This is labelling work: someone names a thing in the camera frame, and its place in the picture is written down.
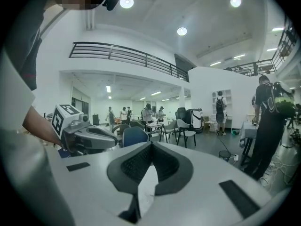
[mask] round ceiling light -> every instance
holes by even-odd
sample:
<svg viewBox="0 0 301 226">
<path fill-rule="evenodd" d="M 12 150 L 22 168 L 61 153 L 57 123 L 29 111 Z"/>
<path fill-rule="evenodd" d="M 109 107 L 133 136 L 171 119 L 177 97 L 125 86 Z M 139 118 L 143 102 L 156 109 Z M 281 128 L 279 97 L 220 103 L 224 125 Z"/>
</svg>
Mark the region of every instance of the round ceiling light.
<svg viewBox="0 0 301 226">
<path fill-rule="evenodd" d="M 134 5 L 134 0 L 120 0 L 120 5 L 123 8 L 131 8 Z"/>
<path fill-rule="evenodd" d="M 181 27 L 181 28 L 178 29 L 177 33 L 180 36 L 184 36 L 185 34 L 187 34 L 187 29 L 184 28 L 184 27 Z"/>
<path fill-rule="evenodd" d="M 241 0 L 230 0 L 230 3 L 233 7 L 237 8 L 241 4 Z"/>
</svg>

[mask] standing person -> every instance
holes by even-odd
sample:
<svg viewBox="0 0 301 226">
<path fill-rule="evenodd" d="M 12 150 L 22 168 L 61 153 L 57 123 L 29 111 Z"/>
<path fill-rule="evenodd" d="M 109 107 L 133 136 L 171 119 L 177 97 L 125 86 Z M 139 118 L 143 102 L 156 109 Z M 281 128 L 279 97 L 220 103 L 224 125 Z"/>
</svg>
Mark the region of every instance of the standing person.
<svg viewBox="0 0 301 226">
<path fill-rule="evenodd" d="M 216 109 L 216 121 L 217 121 L 217 129 L 216 134 L 220 134 L 220 129 L 222 126 L 222 136 L 225 136 L 225 123 L 226 123 L 226 107 L 227 100 L 225 97 L 222 97 L 222 92 L 218 92 L 218 97 L 215 99 L 215 109 Z"/>
<path fill-rule="evenodd" d="M 151 131 L 150 128 L 146 127 L 147 123 L 152 123 L 152 109 L 150 103 L 147 103 L 146 107 L 141 112 L 143 117 L 144 129 L 145 131 Z"/>
<path fill-rule="evenodd" d="M 130 107 L 127 107 L 127 124 L 130 125 L 130 121 L 131 121 L 131 115 L 132 115 L 132 111 L 130 110 Z"/>
<path fill-rule="evenodd" d="M 163 122 L 164 116 L 166 116 L 163 112 L 164 107 L 161 106 L 160 109 L 156 113 L 156 118 L 158 119 L 158 122 Z"/>
<path fill-rule="evenodd" d="M 293 127 L 293 121 L 295 120 L 295 117 L 293 116 L 291 119 L 290 119 L 290 122 L 288 123 L 288 125 L 287 125 L 287 128 L 288 129 L 290 129 L 291 127 L 290 127 L 290 125 L 292 125 L 292 129 L 294 129 L 294 127 Z"/>
<path fill-rule="evenodd" d="M 280 114 L 274 114 L 267 109 L 272 83 L 267 76 L 259 78 L 256 89 L 255 121 L 258 124 L 261 108 L 261 120 L 256 134 L 253 154 L 244 172 L 255 180 L 260 179 L 268 168 L 272 157 L 282 138 L 285 119 Z"/>
<path fill-rule="evenodd" d="M 120 119 L 122 124 L 127 124 L 127 112 L 125 107 L 123 107 L 120 112 Z"/>
<path fill-rule="evenodd" d="M 107 118 L 105 118 L 105 120 L 107 121 L 109 118 L 109 129 L 110 131 L 112 131 L 114 129 L 114 125 L 115 125 L 115 115 L 112 111 L 112 107 L 109 107 L 109 111 L 107 113 Z"/>
<path fill-rule="evenodd" d="M 102 2 L 103 0 L 30 0 L 24 6 L 24 1 L 19 1 L 18 5 L 24 7 L 11 26 L 3 47 L 12 65 L 31 90 L 37 88 L 36 58 L 42 43 L 40 27 L 44 20 L 44 12 L 56 4 L 66 9 L 89 10 Z M 27 112 L 23 126 L 38 138 L 61 145 L 51 122 L 45 120 L 32 106 Z"/>
</svg>

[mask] white chair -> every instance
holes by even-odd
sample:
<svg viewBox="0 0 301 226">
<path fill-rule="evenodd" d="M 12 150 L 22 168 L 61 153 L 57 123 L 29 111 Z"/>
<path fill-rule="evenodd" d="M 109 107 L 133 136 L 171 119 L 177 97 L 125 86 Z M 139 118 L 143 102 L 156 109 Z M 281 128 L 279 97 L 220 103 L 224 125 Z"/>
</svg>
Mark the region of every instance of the white chair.
<svg viewBox="0 0 301 226">
<path fill-rule="evenodd" d="M 177 119 L 177 124 L 178 124 L 178 130 L 179 130 L 179 137 L 178 137 L 177 145 L 179 145 L 180 136 L 184 135 L 184 142 L 185 142 L 186 148 L 187 148 L 187 145 L 186 145 L 187 139 L 191 136 L 193 136 L 193 139 L 194 139 L 194 146 L 197 146 L 196 145 L 196 137 L 195 137 L 196 132 L 187 130 L 190 127 L 190 125 L 186 124 L 181 119 Z"/>
</svg>

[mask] light fixture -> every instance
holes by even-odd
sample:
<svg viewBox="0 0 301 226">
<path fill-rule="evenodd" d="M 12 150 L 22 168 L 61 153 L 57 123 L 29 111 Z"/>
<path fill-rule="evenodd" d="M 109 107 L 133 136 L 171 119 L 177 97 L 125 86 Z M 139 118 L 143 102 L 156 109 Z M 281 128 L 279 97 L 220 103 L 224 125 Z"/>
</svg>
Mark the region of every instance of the light fixture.
<svg viewBox="0 0 301 226">
<path fill-rule="evenodd" d="M 157 95 L 157 94 L 160 94 L 160 93 L 161 93 L 161 91 L 158 91 L 156 93 L 151 94 L 151 96 L 154 96 L 154 95 Z"/>
<path fill-rule="evenodd" d="M 284 28 L 273 28 L 273 32 L 275 32 L 275 31 L 282 31 L 282 30 L 284 30 Z"/>
<path fill-rule="evenodd" d="M 187 34 L 187 29 L 184 28 L 184 27 L 181 27 L 181 28 L 178 29 L 177 33 L 180 36 L 184 36 L 185 34 Z"/>
<path fill-rule="evenodd" d="M 221 63 L 221 61 L 219 61 L 219 62 L 216 62 L 216 63 L 214 63 L 214 64 L 212 64 L 212 65 L 210 65 L 210 66 L 213 66 L 213 65 L 218 65 L 218 64 L 220 64 Z"/>
<path fill-rule="evenodd" d="M 134 0 L 120 0 L 119 3 L 123 8 L 131 8 L 134 5 Z"/>
<path fill-rule="evenodd" d="M 238 55 L 238 56 L 235 56 L 233 59 L 236 59 L 236 58 L 240 58 L 240 57 L 243 57 L 245 55 Z"/>
<path fill-rule="evenodd" d="M 230 0 L 230 3 L 233 7 L 237 8 L 241 4 L 241 0 Z"/>
</svg>

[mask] black rectangular slot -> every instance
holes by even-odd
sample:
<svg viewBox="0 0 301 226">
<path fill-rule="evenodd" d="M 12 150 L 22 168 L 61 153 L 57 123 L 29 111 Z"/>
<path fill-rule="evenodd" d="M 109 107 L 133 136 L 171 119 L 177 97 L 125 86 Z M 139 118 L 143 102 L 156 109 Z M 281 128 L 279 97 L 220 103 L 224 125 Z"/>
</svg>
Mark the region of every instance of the black rectangular slot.
<svg viewBox="0 0 301 226">
<path fill-rule="evenodd" d="M 85 168 L 85 167 L 88 167 L 88 166 L 90 166 L 89 163 L 82 162 L 82 163 L 79 163 L 79 164 L 74 164 L 74 165 L 66 166 L 66 168 L 68 169 L 68 171 L 76 171 L 78 169 L 82 169 L 82 168 Z"/>
<path fill-rule="evenodd" d="M 257 212 L 260 207 L 232 180 L 219 184 L 243 218 Z"/>
</svg>

